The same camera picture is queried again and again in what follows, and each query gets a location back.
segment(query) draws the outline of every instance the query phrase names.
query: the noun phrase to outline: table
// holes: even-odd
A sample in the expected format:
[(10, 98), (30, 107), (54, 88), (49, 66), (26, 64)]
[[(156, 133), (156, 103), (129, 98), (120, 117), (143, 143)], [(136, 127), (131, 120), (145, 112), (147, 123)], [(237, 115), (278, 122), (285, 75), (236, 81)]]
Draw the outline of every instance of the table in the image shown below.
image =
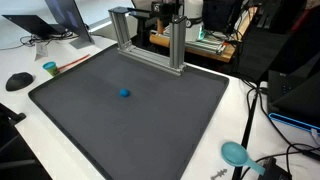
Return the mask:
[[(237, 32), (237, 35), (233, 36), (234, 39), (237, 39), (237, 37), (239, 37), (239, 39), (242, 40), (242, 38), (243, 38), (242, 36), (246, 33), (247, 29), (249, 28), (250, 23), (251, 23), (254, 15), (256, 14), (256, 12), (257, 12), (257, 8), (255, 8), (255, 7), (249, 9), (248, 14), (240, 22), (240, 25), (238, 28), (239, 32)], [(168, 40), (168, 41), (169, 41), (168, 43), (161, 43), (160, 41), (155, 40), (153, 43), (156, 43), (160, 46), (169, 47), (170, 40)], [(208, 53), (208, 52), (194, 49), (191, 47), (186, 47), (186, 52), (229, 63), (231, 61), (231, 59), (233, 58), (234, 53), (236, 52), (236, 47), (233, 47), (232, 45), (227, 45), (225, 50), (220, 55), (215, 54), (215, 53)]]
[[(262, 82), (260, 87), (267, 87), (266, 82)], [(262, 102), (266, 110), (267, 96), (262, 95)], [(283, 123), (273, 121), (279, 130), (291, 143), (303, 143), (314, 147), (318, 147), (310, 133)], [(257, 102), (257, 107), (254, 114), (252, 129), (247, 147), (248, 153), (253, 160), (268, 155), (285, 153), (288, 144), (280, 137), (276, 130), (272, 127), (267, 117), (263, 114), (260, 108), (260, 99)], [(277, 165), (287, 171), (285, 156), (277, 157)], [(319, 179), (320, 163), (301, 154), (289, 156), (290, 170), (293, 180)], [(258, 178), (258, 174), (250, 170), (244, 179)]]
[[(0, 61), (0, 101), (13, 111), (27, 115), (26, 119), (16, 125), (16, 128), (53, 179), (104, 179), (28, 97), (30, 90), (51, 78), (42, 69), (44, 63), (55, 61), (58, 66), (61, 66), (88, 53), (94, 55), (116, 43), (101, 37), (93, 38), (95, 45), (80, 50), (70, 46), (69, 41), (53, 41), (48, 45), (49, 57), (37, 61), (34, 61), (34, 47), (0, 51), (2, 57)], [(5, 90), (7, 79), (12, 74), (23, 71), (35, 75), (35, 81), (25, 89), (7, 92)], [(246, 93), (249, 88), (237, 78), (226, 77), (230, 79), (229, 86), (181, 178), (183, 180), (207, 180), (222, 169), (228, 170), (224, 176), (225, 179), (232, 177), (234, 168), (223, 161), (220, 156), (220, 147), (225, 141), (241, 143), (248, 118)]]

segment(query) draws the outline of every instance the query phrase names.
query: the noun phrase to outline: blue cup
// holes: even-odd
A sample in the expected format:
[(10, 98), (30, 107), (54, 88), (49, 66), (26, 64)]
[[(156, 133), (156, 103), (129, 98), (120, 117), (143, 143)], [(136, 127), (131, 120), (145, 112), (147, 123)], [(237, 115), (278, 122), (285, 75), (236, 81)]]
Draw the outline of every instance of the blue cup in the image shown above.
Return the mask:
[(57, 65), (53, 61), (45, 63), (42, 67), (43, 67), (43, 69), (47, 70), (48, 73), (51, 74), (51, 76), (53, 76), (53, 77), (56, 76), (57, 74), (59, 74), (59, 70), (57, 68)]

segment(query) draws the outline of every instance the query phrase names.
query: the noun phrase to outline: black mouse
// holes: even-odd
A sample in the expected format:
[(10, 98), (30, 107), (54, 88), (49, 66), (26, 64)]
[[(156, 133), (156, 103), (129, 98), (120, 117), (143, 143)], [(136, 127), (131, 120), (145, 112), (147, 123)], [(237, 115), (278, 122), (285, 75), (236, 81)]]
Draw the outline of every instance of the black mouse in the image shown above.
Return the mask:
[(7, 91), (17, 91), (29, 86), (33, 82), (31, 74), (22, 72), (12, 75), (6, 84)]

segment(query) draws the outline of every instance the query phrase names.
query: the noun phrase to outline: aluminum frame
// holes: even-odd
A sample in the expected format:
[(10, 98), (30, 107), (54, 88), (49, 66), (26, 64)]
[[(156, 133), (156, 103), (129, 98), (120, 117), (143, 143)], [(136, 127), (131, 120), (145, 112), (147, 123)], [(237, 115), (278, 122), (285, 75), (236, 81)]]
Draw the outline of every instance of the aluminum frame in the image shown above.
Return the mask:
[(186, 17), (172, 17), (170, 27), (173, 29), (173, 33), (170, 35), (170, 57), (166, 57), (132, 45), (125, 17), (125, 14), (128, 12), (129, 10), (124, 7), (116, 7), (109, 10), (117, 36), (119, 53), (165, 72), (180, 76), (186, 67), (184, 63)]

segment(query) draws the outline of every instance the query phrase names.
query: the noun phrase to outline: laptop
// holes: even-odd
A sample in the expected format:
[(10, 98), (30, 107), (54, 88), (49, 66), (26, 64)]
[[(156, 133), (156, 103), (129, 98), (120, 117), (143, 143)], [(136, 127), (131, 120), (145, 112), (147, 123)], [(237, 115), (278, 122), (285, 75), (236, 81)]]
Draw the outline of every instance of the laptop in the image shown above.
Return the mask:
[(49, 39), (51, 35), (61, 35), (65, 32), (63, 26), (58, 24), (47, 24), (37, 15), (2, 15), (11, 22), (20, 26), (31, 34), (41, 39)]

